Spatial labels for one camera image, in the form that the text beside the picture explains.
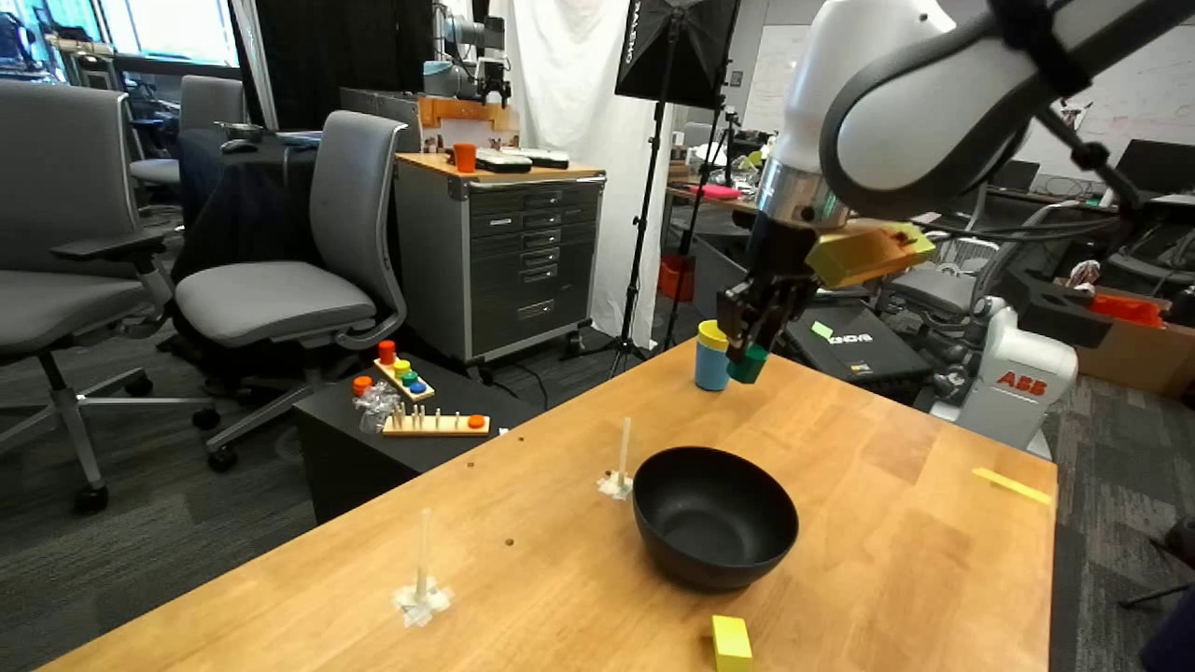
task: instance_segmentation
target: office chair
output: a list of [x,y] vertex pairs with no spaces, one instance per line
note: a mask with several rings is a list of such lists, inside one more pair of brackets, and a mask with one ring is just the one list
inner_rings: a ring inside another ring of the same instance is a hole
[[0,434],[0,452],[64,423],[85,479],[75,509],[97,511],[109,489],[81,411],[208,398],[102,396],[146,384],[141,370],[85,393],[66,384],[55,350],[146,309],[161,231],[141,231],[135,215],[120,92],[0,83],[0,99],[0,366],[36,358],[51,389],[34,419]]
[[303,358],[303,382],[204,439],[208,468],[237,462],[232,439],[283,419],[320,384],[320,350],[363,355],[406,317],[389,246],[401,123],[360,111],[326,119],[310,182],[310,231],[320,266],[237,260],[189,274],[177,314],[217,346],[275,346]]
[[[246,119],[246,92],[239,77],[182,73],[178,86],[178,134],[212,129],[217,123]],[[137,182],[178,187],[178,158],[141,158],[127,169]]]

